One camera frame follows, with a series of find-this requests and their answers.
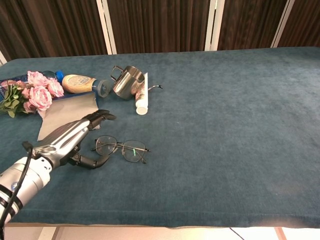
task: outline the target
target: flower bouquet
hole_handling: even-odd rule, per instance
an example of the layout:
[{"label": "flower bouquet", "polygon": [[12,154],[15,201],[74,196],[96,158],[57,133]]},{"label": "flower bouquet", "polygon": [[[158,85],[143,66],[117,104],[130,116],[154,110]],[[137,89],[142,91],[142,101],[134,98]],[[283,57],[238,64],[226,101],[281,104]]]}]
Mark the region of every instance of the flower bouquet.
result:
[{"label": "flower bouquet", "polygon": [[51,106],[54,97],[64,95],[57,79],[47,78],[38,71],[28,71],[27,82],[6,80],[1,87],[5,91],[0,112],[7,112],[12,118],[19,112],[41,114]]}]

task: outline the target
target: brown curtain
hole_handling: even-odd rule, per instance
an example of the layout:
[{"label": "brown curtain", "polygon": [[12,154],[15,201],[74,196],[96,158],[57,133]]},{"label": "brown curtain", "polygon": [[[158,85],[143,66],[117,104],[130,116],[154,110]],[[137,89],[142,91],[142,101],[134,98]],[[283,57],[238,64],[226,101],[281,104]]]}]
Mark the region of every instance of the brown curtain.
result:
[{"label": "brown curtain", "polygon": [[8,61],[107,54],[96,0],[0,0],[0,50]]},{"label": "brown curtain", "polygon": [[108,0],[117,52],[202,51],[210,0]]},{"label": "brown curtain", "polygon": [[278,47],[320,47],[320,1],[295,0]]},{"label": "brown curtain", "polygon": [[287,0],[225,0],[218,50],[270,48]]}]

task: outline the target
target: mayonnaise bottle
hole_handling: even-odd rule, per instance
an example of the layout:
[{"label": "mayonnaise bottle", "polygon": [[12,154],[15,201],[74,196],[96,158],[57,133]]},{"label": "mayonnaise bottle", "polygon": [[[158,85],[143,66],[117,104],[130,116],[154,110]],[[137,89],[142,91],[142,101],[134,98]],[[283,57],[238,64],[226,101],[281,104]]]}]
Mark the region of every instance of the mayonnaise bottle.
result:
[{"label": "mayonnaise bottle", "polygon": [[148,73],[144,74],[144,82],[135,94],[136,113],[145,115],[148,112]]},{"label": "mayonnaise bottle", "polygon": [[100,97],[108,96],[111,86],[107,80],[98,80],[89,76],[81,76],[76,74],[66,75],[62,80],[64,90],[73,94],[85,92],[96,92]]}]

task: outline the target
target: black cable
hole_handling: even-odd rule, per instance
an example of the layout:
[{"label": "black cable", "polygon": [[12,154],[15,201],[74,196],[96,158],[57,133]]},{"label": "black cable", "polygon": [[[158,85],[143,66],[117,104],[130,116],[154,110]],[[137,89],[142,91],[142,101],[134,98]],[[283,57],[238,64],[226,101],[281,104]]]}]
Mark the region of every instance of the black cable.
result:
[{"label": "black cable", "polygon": [[5,229],[4,228],[5,228],[5,223],[6,223],[7,216],[9,214],[9,211],[10,211],[12,205],[14,204],[14,202],[16,200],[17,194],[18,194],[18,192],[19,192],[19,190],[20,190],[20,188],[22,186],[22,183],[24,182],[25,176],[27,174],[27,171],[28,171],[31,159],[32,159],[32,150],[33,150],[32,145],[30,143],[28,143],[28,142],[23,142],[23,146],[25,148],[27,148],[28,156],[26,158],[26,162],[25,162],[22,174],[20,176],[20,179],[18,181],[18,184],[17,184],[14,192],[12,193],[12,196],[8,200],[8,205],[4,209],[3,214],[2,214],[2,216],[0,218],[0,240],[4,240],[5,239]]},{"label": "black cable", "polygon": [[237,234],[238,236],[239,236],[239,238],[241,238],[242,240],[245,240],[242,236],[240,236],[235,230],[233,230],[231,227],[229,227],[230,228],[230,230],[232,231],[232,232],[234,232],[235,234]]}]

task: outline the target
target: eyeglass frame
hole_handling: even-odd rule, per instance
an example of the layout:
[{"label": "eyeglass frame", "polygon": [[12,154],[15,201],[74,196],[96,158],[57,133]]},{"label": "eyeglass frame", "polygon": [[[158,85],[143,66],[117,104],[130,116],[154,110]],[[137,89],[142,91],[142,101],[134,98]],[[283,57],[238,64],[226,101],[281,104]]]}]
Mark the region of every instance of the eyeglass frame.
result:
[{"label": "eyeglass frame", "polygon": [[[126,149],[136,149],[136,150],[139,150],[139,151],[143,151],[143,154],[142,154],[142,155],[140,155],[140,153],[139,153],[138,151],[136,152],[137,154],[139,154],[140,159],[139,159],[138,161],[129,161],[129,160],[127,160],[127,161],[130,162],[130,163],[138,163],[139,161],[141,161],[143,164],[146,164],[146,163],[147,163],[146,160],[144,159],[144,155],[145,155],[145,153],[151,152],[151,150],[148,149],[148,148],[146,148],[146,145],[145,145],[143,142],[137,141],[137,140],[127,140],[127,141],[125,141],[125,142],[121,142],[121,141],[118,141],[114,136],[101,135],[101,136],[99,136],[98,138],[96,138],[96,139],[94,140],[94,141],[95,141],[95,147],[91,149],[92,152],[96,151],[97,154],[99,154],[99,155],[101,155],[101,156],[105,156],[104,154],[100,154],[100,153],[97,151],[97,140],[98,140],[99,138],[101,138],[101,137],[111,137],[111,138],[114,138],[115,141],[116,141],[116,144],[114,145],[113,150],[108,154],[108,156],[110,156],[111,154],[114,154],[119,148],[121,148],[121,154],[122,154],[122,156],[124,157],[124,159],[127,160],[126,157],[125,157],[125,155],[124,155],[124,149],[125,149],[125,148],[126,148]],[[131,147],[131,148],[130,148],[130,146],[125,146],[125,143],[126,143],[126,142],[129,142],[129,141],[135,141],[135,142],[138,142],[138,143],[143,144],[143,145],[144,145],[144,149],[142,149],[142,148],[136,148],[136,147]],[[111,145],[111,144],[113,144],[113,143],[104,143],[102,146]]]}]

